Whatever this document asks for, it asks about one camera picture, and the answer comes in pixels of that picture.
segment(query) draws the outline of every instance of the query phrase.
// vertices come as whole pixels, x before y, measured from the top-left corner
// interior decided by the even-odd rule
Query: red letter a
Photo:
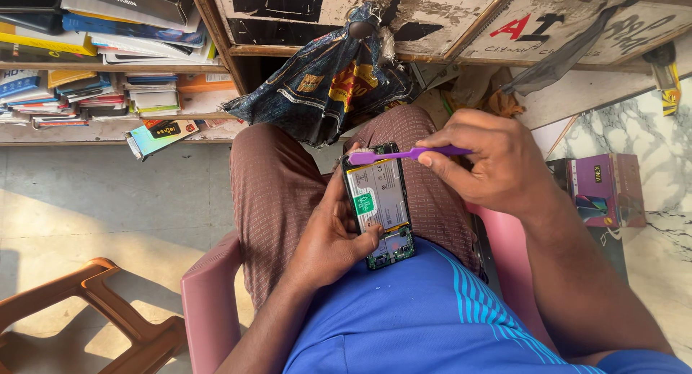
[[[512,20],[511,23],[502,26],[502,28],[491,33],[490,36],[493,37],[499,33],[512,34],[512,37],[510,39],[515,40],[516,38],[519,37],[519,35],[521,35],[521,31],[524,30],[526,23],[529,22],[529,16],[531,16],[531,13],[526,15],[526,17],[524,17],[521,20],[516,20],[516,19]]]

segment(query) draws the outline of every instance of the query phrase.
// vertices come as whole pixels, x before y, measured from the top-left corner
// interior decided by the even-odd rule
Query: man's left hand
[[[312,290],[336,282],[377,249],[384,233],[381,225],[370,227],[362,235],[355,233],[355,228],[339,167],[313,210],[284,275]]]

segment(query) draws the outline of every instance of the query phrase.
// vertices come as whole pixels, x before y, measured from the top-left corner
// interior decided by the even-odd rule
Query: blue plastic bag
[[[401,65],[378,66],[376,31],[363,40],[349,36],[352,22],[378,25],[372,8],[368,2],[351,11],[344,28],[308,43],[257,90],[223,109],[250,124],[274,124],[320,148],[385,110],[410,103],[420,87]]]

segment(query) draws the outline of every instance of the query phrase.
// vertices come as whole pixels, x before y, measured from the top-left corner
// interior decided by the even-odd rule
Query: man's thumb
[[[452,186],[457,193],[462,193],[465,188],[464,184],[468,184],[473,178],[467,169],[439,152],[425,151],[418,157],[418,161],[429,167],[438,177]]]
[[[385,233],[381,225],[368,228],[367,231],[353,239],[354,253],[358,259],[363,259],[377,249],[380,236]]]

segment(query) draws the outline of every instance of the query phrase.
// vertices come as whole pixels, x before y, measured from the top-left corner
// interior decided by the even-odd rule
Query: green sticker
[[[365,193],[354,198],[356,202],[356,214],[358,216],[368,213],[375,209],[375,204],[372,202],[372,195],[370,193]]]

